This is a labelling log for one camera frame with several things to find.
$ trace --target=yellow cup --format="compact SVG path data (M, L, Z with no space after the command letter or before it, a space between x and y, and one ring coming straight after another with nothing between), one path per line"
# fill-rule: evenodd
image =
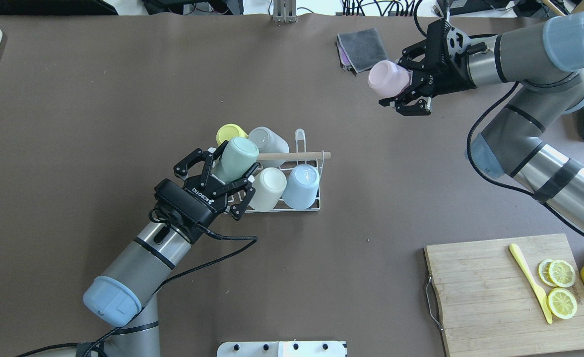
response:
M226 124L217 131L217 145L221 145L225 140L230 141L234 137L247 138L246 132L237 124Z

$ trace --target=yellow knife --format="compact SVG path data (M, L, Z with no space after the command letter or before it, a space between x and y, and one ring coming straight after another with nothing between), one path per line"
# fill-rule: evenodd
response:
M530 282L532 291L534 291L537 300L539 300L539 304L541 305L541 310L543 310L546 321L548 321L548 323L552 323L552 312L550 309L548 309L548 296L546 296L545 290L535 282L534 276L532 276L532 273L530 273L530 268L528 268L528 263L525 261L523 253L521 253L521 249L514 243L510 244L508 248L510 249L512 256L517 261L517 264L519 264L519 267L521 267L521 270L528 279L528 282Z

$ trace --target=blue joint cap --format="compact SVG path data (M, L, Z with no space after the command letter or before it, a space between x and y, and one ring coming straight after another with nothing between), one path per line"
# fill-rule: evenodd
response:
M584 12L550 18L543 27L543 46L560 70L584 68Z
M473 156L475 165L492 179L498 179L505 174L499 161L481 134L478 134L471 143L470 153Z
M95 278L82 300L94 314L115 327L125 326L142 311L142 304L129 288L103 275Z

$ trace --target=white cup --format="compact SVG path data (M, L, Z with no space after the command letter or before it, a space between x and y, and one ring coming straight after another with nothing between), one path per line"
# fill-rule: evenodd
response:
M259 153L274 154L279 152L290 152L287 142L285 142L281 136L278 136L274 131L271 131L265 126L259 126L250 131L248 139L256 144ZM261 161L260 164L263 167L280 167L284 162L285 160L264 160Z
M367 83L380 97L390 98L409 86L410 75L404 67L385 59L371 68Z
M253 187L256 190L250 201L250 207L260 212L274 208L287 186L283 171L274 167L263 169L255 178Z

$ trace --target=cutting board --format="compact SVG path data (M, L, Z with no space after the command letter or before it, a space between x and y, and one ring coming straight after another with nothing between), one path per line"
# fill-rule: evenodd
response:
M578 303L571 319L548 325L539 302L508 246L516 243L534 278L544 259L562 259L576 270L568 288ZM429 245L442 337L448 357L514 357L584 350L584 285L565 235Z

